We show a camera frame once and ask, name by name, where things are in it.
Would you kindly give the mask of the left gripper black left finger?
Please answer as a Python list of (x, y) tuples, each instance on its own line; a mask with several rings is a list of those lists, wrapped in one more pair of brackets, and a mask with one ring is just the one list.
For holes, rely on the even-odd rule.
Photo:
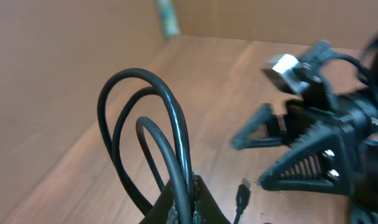
[(169, 180), (150, 212), (139, 224), (179, 224), (179, 216), (174, 202), (171, 181)]

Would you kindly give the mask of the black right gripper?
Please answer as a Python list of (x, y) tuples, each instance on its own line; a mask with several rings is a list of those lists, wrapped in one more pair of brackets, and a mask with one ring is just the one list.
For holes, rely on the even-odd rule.
[[(232, 137), (235, 150), (290, 146), (260, 176), (263, 189), (345, 195), (352, 214), (378, 215), (378, 40), (367, 50), (370, 67), (326, 41), (296, 57), (294, 72), (309, 87), (285, 103), (284, 119), (264, 103)], [(321, 74), (334, 60), (355, 66), (364, 88), (335, 94)]]

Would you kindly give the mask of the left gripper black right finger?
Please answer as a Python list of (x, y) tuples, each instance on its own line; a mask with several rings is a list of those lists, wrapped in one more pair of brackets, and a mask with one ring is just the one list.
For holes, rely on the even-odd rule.
[(194, 211), (193, 224), (230, 224), (206, 184), (199, 175), (193, 175)]

